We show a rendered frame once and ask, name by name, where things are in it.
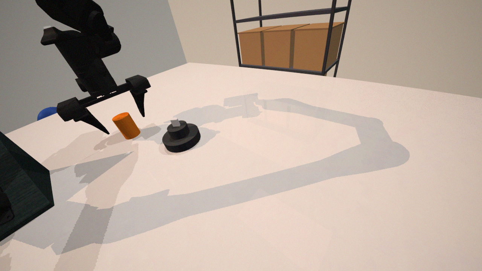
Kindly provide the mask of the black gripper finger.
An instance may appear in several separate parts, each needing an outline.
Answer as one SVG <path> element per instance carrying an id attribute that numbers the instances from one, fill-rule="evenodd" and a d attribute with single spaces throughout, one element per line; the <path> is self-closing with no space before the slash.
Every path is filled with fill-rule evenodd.
<path id="1" fill-rule="evenodd" d="M 145 98 L 145 94 L 147 93 L 147 90 L 145 89 L 145 90 L 139 91 L 137 93 L 130 90 L 130 93 L 134 97 L 134 101 L 137 104 L 139 112 L 141 113 L 141 115 L 143 117 L 145 117 L 143 101 L 144 101 L 144 98 Z"/>
<path id="2" fill-rule="evenodd" d="M 78 121 L 83 121 L 83 122 L 86 122 L 87 124 L 89 125 L 93 125 L 95 128 L 98 128 L 99 130 L 105 132 L 106 134 L 110 134 L 109 131 L 107 131 L 107 129 L 104 127 L 104 125 L 101 124 L 101 122 L 98 121 L 98 119 L 96 119 L 90 112 L 87 108 L 85 108 L 85 111 L 87 114 L 79 117 L 79 118 L 76 118 L 76 119 L 73 119 L 75 122 L 78 122 Z"/>

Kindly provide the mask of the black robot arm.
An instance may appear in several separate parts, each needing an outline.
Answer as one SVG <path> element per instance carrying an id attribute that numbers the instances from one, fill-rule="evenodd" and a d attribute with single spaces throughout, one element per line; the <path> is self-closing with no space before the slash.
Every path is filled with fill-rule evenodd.
<path id="1" fill-rule="evenodd" d="M 89 65 L 118 53 L 122 45 L 93 0 L 35 0 L 53 20 L 75 30 L 44 29 L 42 45 L 55 44 L 71 68 Z M 78 32 L 78 31 L 80 32 Z M 11 218 L 9 218 L 11 216 Z M 0 226 L 14 219 L 10 200 L 0 186 Z"/>

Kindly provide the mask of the orange knob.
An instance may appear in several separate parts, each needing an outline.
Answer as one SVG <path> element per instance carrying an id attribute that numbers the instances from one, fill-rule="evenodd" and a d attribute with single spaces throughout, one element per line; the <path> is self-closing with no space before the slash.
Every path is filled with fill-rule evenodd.
<path id="1" fill-rule="evenodd" d="M 116 115 L 112 120 L 127 140 L 133 139 L 140 134 L 139 128 L 137 127 L 129 113 L 120 113 L 119 115 Z"/>

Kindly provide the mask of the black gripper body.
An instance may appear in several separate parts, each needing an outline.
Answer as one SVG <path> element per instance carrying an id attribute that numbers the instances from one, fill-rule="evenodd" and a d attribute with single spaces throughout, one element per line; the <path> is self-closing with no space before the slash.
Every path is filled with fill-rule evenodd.
<path id="1" fill-rule="evenodd" d="M 87 114 L 85 108 L 88 106 L 129 90 L 137 93 L 151 87 L 148 79 L 140 75 L 127 78 L 125 84 L 117 86 L 103 60 L 71 69 L 91 96 L 81 100 L 74 97 L 58 103 L 56 112 L 65 122 Z M 97 98 L 99 96 L 102 97 Z"/>

